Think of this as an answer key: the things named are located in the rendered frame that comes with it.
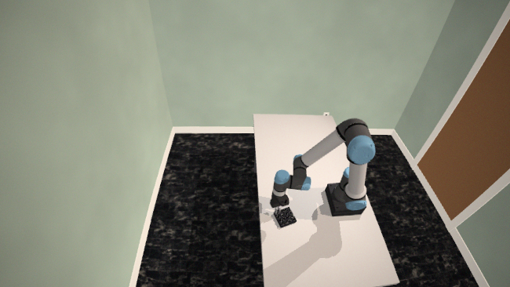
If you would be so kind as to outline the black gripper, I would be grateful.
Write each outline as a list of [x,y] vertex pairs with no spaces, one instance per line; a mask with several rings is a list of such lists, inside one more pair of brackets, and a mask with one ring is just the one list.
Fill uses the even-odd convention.
[[290,203],[288,196],[286,195],[286,190],[284,192],[277,192],[273,188],[271,194],[270,205],[272,208],[275,208],[275,215],[280,212],[281,206],[286,206]]

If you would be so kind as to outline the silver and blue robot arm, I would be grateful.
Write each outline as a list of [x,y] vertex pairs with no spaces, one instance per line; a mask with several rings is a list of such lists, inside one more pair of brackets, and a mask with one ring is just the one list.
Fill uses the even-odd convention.
[[293,175],[284,169],[275,174],[273,185],[275,191],[284,192],[286,189],[308,191],[311,187],[311,177],[307,176],[307,167],[346,141],[349,167],[344,170],[340,183],[335,187],[334,196],[338,201],[345,203],[347,209],[365,208],[367,162],[375,155],[375,146],[371,139],[370,131],[363,120],[352,118],[343,121],[310,150],[294,156]]

